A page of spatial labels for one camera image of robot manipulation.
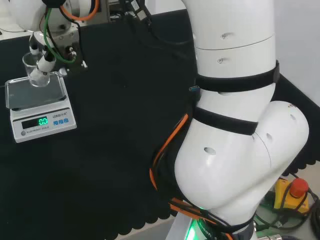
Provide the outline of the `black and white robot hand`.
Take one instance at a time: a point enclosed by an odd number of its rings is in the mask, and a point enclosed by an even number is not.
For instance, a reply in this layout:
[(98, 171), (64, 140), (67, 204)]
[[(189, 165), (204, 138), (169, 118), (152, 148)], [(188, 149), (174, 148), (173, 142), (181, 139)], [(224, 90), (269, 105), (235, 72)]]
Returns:
[(88, 68), (79, 25), (69, 22), (51, 26), (44, 20), (39, 20), (27, 24), (25, 29), (31, 32), (29, 52), (34, 66), (28, 73), (28, 78), (32, 85), (47, 86), (49, 74), (54, 71), (66, 77), (72, 70)]

